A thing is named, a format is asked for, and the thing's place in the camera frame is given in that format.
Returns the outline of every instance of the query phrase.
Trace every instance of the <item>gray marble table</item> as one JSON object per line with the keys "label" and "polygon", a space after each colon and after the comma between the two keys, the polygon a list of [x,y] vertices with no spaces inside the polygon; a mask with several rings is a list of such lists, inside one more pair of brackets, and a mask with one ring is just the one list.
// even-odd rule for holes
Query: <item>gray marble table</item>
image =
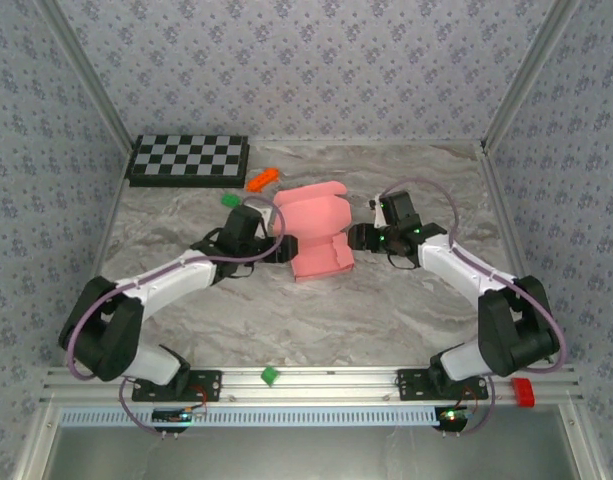
{"label": "gray marble table", "polygon": [[[348,187],[353,221],[372,220],[368,200],[411,175],[432,178],[454,195],[460,243],[507,269],[478,162],[471,154],[430,146],[252,147],[249,178],[274,166],[279,189],[339,180]],[[137,274],[182,253],[223,225],[220,204],[233,189],[125,188],[102,268],[107,278]],[[448,204],[432,187],[409,187],[422,219],[445,227]],[[358,252],[355,269],[296,284],[288,265],[259,265],[248,279],[224,280],[191,293],[144,324],[143,335],[199,365],[426,364],[431,355],[472,338],[476,315],[436,276],[391,267]]]}

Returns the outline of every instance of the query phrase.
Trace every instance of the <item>green block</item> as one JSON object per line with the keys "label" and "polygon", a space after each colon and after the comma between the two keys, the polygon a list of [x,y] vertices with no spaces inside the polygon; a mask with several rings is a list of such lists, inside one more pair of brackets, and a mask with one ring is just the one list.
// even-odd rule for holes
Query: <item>green block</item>
{"label": "green block", "polygon": [[225,193],[222,197],[222,205],[226,205],[229,208],[235,208],[242,203],[242,199],[232,193]]}
{"label": "green block", "polygon": [[277,377],[279,377],[279,372],[273,367],[266,367],[262,372],[262,380],[264,380],[266,385],[268,385],[269,387],[273,386],[273,383],[275,383]]}

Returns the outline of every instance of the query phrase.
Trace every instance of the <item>floral wallpaper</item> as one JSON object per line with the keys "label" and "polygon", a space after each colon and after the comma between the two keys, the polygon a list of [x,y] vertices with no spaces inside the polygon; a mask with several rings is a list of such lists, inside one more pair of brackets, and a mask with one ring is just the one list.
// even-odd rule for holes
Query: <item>floral wallpaper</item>
{"label": "floral wallpaper", "polygon": [[90,275],[124,157],[30,0],[0,2],[0,478]]}
{"label": "floral wallpaper", "polygon": [[494,158],[613,472],[613,0],[582,2]]}
{"label": "floral wallpaper", "polygon": [[132,136],[478,139],[551,1],[61,0]]}

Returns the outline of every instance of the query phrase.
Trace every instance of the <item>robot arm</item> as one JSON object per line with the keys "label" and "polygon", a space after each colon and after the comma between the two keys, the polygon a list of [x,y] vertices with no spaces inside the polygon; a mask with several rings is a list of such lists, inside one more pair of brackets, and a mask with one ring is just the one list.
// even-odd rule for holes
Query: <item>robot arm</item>
{"label": "robot arm", "polygon": [[[238,206],[223,228],[210,232],[177,259],[116,282],[103,277],[92,279],[62,329],[60,346],[67,350],[75,325],[99,298],[122,286],[135,285],[110,299],[88,319],[77,337],[74,357],[103,381],[119,376],[134,377],[181,392],[186,388],[189,364],[163,345],[153,346],[143,341],[142,322],[179,298],[231,277],[239,265],[227,261],[228,258],[245,261],[267,251],[275,239],[256,236],[262,216],[257,209]],[[280,247],[263,261],[286,262],[296,254],[296,239],[285,235]],[[203,257],[222,260],[197,261]]]}
{"label": "robot arm", "polygon": [[[518,279],[499,272],[456,242],[451,247],[446,230],[434,223],[422,224],[406,192],[377,196],[370,206],[375,210],[375,222],[351,227],[351,248],[408,258],[415,268],[435,273],[453,286],[478,312],[476,340],[431,358],[429,375],[439,391],[473,376],[508,376],[559,350],[557,337],[546,319],[496,280],[514,284],[550,312],[544,288],[537,279]],[[481,273],[473,263],[492,273]]]}

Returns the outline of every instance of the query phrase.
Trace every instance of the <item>checkerboard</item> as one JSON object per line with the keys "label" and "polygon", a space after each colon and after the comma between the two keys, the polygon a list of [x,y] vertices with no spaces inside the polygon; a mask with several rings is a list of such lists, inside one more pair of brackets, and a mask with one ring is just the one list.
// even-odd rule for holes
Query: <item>checkerboard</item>
{"label": "checkerboard", "polygon": [[248,137],[142,135],[128,180],[131,187],[244,187]]}

